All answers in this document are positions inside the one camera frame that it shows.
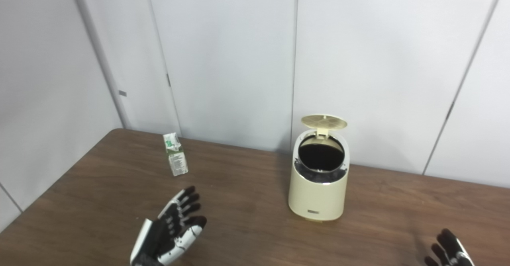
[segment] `brown table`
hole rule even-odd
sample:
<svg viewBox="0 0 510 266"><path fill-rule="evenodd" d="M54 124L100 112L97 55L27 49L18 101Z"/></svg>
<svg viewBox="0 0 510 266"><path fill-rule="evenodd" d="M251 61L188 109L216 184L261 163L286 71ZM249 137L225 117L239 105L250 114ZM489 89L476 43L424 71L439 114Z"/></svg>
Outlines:
<svg viewBox="0 0 510 266"><path fill-rule="evenodd" d="M0 234L0 265L126 266L145 217L197 186L208 224L176 266L418 266L441 228L478 266L510 265L510 190L351 166L346 209L315 223L286 203L290 157L114 130Z"/></svg>

